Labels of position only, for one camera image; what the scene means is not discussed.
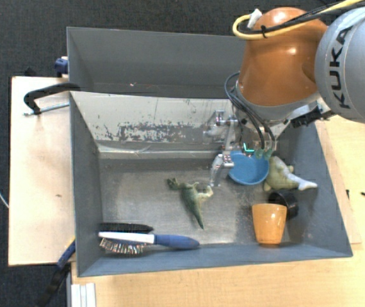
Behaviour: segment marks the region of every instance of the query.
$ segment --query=gray plastic tray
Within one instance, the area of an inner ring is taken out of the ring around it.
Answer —
[[[313,125],[289,128],[280,137],[277,154],[295,167],[296,175],[315,181],[318,188],[295,191],[299,213],[287,222],[277,248],[255,240],[250,208],[266,201],[269,193],[262,184],[244,186],[223,179],[202,206],[204,230],[184,208],[179,192],[168,188],[170,177],[208,183],[223,136],[205,142],[202,132],[215,109],[231,111],[230,102],[220,94],[225,78],[238,69],[242,42],[231,37],[101,29],[69,29],[68,34],[70,81],[90,88],[70,94],[79,276],[352,256]],[[186,49],[187,42],[201,50]],[[120,66],[123,71],[117,72]],[[140,89],[161,90],[142,93],[135,90],[136,83]],[[143,96],[123,95],[126,88]],[[201,246],[193,251],[150,247],[134,258],[108,255],[96,236],[102,221],[147,224],[154,233],[188,235]]]

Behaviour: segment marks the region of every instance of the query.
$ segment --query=toy dinosaur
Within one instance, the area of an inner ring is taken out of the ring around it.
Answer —
[[[286,164],[277,156],[270,157],[270,170],[264,182],[264,191],[270,189],[298,189],[300,191],[318,187],[314,182],[306,181],[292,174],[293,167]]]
[[[195,216],[200,227],[204,229],[201,213],[201,203],[214,194],[212,188],[208,185],[206,192],[201,193],[197,191],[197,186],[199,185],[199,182],[195,182],[194,184],[178,183],[176,178],[167,179],[167,184],[171,188],[171,190],[181,190],[181,196],[184,200],[185,205],[187,206],[188,210]]]

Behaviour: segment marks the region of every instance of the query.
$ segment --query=yellow cable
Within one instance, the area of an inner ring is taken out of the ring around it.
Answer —
[[[326,8],[326,9],[322,10],[321,12],[319,12],[319,14],[325,13],[325,12],[330,12],[332,10],[339,9],[339,8],[344,8],[346,6],[351,6],[351,5],[353,5],[355,3],[359,3],[361,1],[364,1],[364,0],[344,0],[341,3],[337,3],[334,6],[331,6],[329,8]],[[250,18],[250,15],[244,15],[244,16],[238,17],[235,20],[234,24],[232,25],[232,32],[238,38],[242,38],[242,39],[245,39],[245,40],[261,40],[261,39],[263,39],[264,35],[262,33],[260,33],[260,34],[244,34],[244,33],[241,33],[241,32],[238,31],[238,25],[241,22],[243,22],[245,20],[248,20],[249,18]],[[295,24],[295,25],[289,26],[287,28],[282,28],[282,29],[278,29],[276,31],[267,32],[267,33],[265,33],[265,37],[268,38],[270,36],[280,35],[282,33],[285,33],[285,32],[291,31],[293,29],[299,28],[299,27],[301,27],[305,24],[306,23],[303,22],[303,23],[300,23],[300,24]]]

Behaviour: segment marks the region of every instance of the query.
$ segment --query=orange cup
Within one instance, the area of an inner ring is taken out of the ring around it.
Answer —
[[[284,234],[287,208],[276,203],[252,206],[255,236],[260,244],[280,244]]]

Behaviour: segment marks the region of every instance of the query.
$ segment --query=wooden table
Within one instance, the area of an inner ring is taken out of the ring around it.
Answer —
[[[22,115],[27,91],[59,81],[66,79],[12,79],[10,266],[54,263],[74,235],[69,110]],[[92,278],[76,276],[73,258],[72,282],[95,283],[98,307],[365,306],[365,125],[335,116],[316,126],[353,257]],[[32,239],[39,244],[29,247]]]

